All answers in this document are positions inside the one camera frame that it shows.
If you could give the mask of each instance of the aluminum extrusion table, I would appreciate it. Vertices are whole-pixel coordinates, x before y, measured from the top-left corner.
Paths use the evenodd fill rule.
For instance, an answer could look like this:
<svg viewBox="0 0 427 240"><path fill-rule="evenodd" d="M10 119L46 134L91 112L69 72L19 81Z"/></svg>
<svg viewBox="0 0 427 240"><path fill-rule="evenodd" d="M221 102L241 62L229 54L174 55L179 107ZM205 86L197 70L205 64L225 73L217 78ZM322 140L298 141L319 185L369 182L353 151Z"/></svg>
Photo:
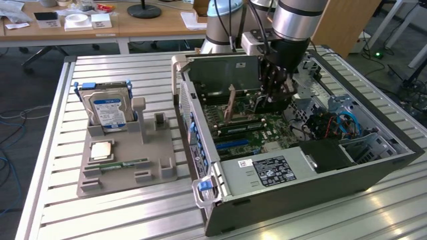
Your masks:
<svg viewBox="0 0 427 240"><path fill-rule="evenodd" d="M427 154L368 191L317 205L227 234L207 238L197 207L171 91L171 57L183 52L82 56L66 62L45 133L17 239L427 239ZM393 122L427 149L427 131L385 94L335 56L330 64ZM171 119L178 181L103 196L77 195L87 113L75 81L133 80L145 96L145 117ZM322 78L337 94L342 87Z"/></svg>

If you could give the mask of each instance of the desk leg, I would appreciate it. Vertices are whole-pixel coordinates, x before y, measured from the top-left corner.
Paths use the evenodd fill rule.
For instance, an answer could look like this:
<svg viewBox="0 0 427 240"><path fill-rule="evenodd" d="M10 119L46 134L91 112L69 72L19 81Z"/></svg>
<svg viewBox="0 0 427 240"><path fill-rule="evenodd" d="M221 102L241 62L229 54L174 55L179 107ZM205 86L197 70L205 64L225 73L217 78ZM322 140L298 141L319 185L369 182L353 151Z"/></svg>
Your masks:
<svg viewBox="0 0 427 240"><path fill-rule="evenodd" d="M397 14L404 2L405 2L405 0L398 0L396 2L394 6L393 6L393 9L390 10L385 20L382 21L382 23L381 23L381 25L380 25L380 27L378 27L378 29L377 29L370 41L368 43L368 46L369 46L370 49L373 48L377 40L380 39L380 36L382 35L382 33L384 33L390 21L393 20L393 18L396 16L396 14Z"/></svg>
<svg viewBox="0 0 427 240"><path fill-rule="evenodd" d="M390 41L388 42L388 45L386 45L388 48L392 48L393 45L396 44L398 38L401 37L401 34L404 33L404 31L406 30L408 26L413 22L413 19L416 18L417 14L420 13L421 8L422 7L420 5L417 5L417 7L414 8L413 12L406 17L405 22L402 23L401 27L398 28L398 30L396 31L393 37L390 38Z"/></svg>
<svg viewBox="0 0 427 240"><path fill-rule="evenodd" d="M119 37L118 38L121 54L130 54L129 43L130 43L130 38L129 37Z"/></svg>
<svg viewBox="0 0 427 240"><path fill-rule="evenodd" d="M417 54L417 56L414 57L413 61L410 62L410 64L408 65L412 69L416 69L417 66L421 64L422 60L427 57L427 44L426 46L422 48L422 50L420 51L420 53Z"/></svg>

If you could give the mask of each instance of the office chair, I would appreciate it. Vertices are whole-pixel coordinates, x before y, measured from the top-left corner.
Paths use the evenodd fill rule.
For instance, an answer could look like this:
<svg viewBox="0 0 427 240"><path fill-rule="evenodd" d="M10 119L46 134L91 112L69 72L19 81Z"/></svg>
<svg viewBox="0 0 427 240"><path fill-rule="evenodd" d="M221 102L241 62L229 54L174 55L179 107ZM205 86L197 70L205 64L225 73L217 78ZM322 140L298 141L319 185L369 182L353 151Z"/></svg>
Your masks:
<svg viewBox="0 0 427 240"><path fill-rule="evenodd" d="M95 50L101 50L101 46L98 44L93 44L93 48ZM33 74L35 73L35 70L29 67L30 64L33 64L39 58L42 58L51 50L58 50L65 57L69 56L69 53L65 51L65 49L61 46L46 46L45 48L42 48L42 50L31 56L31 58L27 59L27 61L22 64L23 67L23 71L27 74ZM21 47L19 51L25 54L29 53L29 48L27 47Z"/></svg>

